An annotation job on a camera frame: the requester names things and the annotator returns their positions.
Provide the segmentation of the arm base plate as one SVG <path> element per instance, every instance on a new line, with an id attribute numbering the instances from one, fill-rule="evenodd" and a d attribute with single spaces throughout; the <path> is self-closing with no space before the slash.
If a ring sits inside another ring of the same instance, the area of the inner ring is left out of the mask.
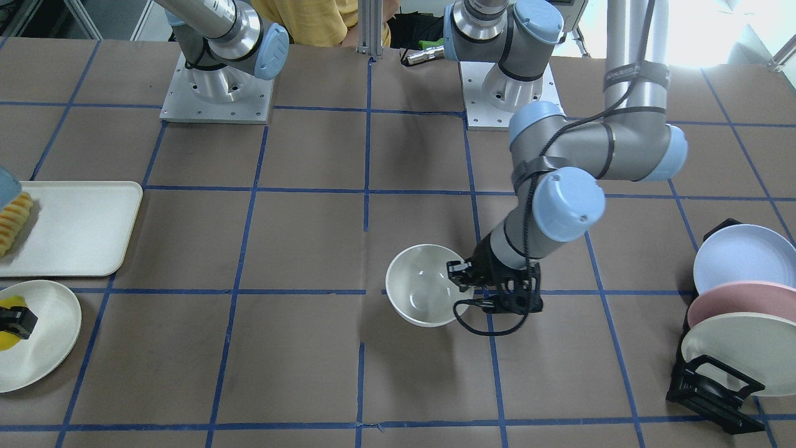
<path id="1" fill-rule="evenodd" d="M 271 113 L 273 81 L 235 68 L 190 69 L 179 55 L 160 119 L 182 124 L 262 124 Z"/>
<path id="2" fill-rule="evenodd" d="M 496 63 L 460 62 L 460 77 L 469 130 L 506 131 L 516 111 L 539 100 L 563 108 L 551 65 L 541 78 L 520 82 Z"/>

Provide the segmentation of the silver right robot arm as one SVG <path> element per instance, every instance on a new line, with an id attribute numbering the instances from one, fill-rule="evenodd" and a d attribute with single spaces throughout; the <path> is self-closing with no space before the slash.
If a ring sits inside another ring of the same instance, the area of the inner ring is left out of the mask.
<path id="1" fill-rule="evenodd" d="M 273 80 L 284 67 L 289 52 L 286 29 L 259 17 L 241 1 L 154 1 L 165 12 L 173 29 L 187 27 L 199 36 L 200 49 L 194 60 L 203 58 L 231 67 L 260 80 Z M 27 198 L 22 184 L 2 166 L 2 213 L 14 212 L 14 201 Z M 30 215 L 2 215 L 2 257 L 12 248 Z M 38 317 L 26 304 L 2 304 L 2 351 L 27 340 L 36 329 Z"/>

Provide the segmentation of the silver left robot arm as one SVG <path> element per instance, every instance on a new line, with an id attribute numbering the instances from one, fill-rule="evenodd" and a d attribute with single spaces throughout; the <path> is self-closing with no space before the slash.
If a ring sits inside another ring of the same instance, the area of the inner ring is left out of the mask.
<path id="1" fill-rule="evenodd" d="M 497 289 L 478 301 L 485 312 L 540 311 L 538 263 L 602 217 L 600 180 L 667 180 L 687 159 L 683 131 L 666 122 L 668 2 L 609 1 L 606 12 L 603 111 L 574 120 L 548 100 L 515 108 L 508 131 L 518 204 L 466 261 L 447 265 L 461 291 Z M 562 28 L 546 1 L 458 1 L 445 11 L 445 57 L 494 62 L 507 80 L 534 84 Z"/>

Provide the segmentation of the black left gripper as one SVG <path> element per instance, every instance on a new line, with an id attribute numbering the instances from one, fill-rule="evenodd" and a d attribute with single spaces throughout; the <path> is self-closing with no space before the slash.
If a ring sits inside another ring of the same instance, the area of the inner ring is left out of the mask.
<path id="1" fill-rule="evenodd" d="M 488 304 L 481 307 L 486 313 L 528 315 L 544 308 L 540 267 L 534 262 L 528 265 L 524 259 L 520 269 L 506 266 L 492 252 L 489 240 L 481 241 L 467 261 L 447 261 L 447 277 L 460 292 L 471 287 L 494 290 L 486 298 Z"/>

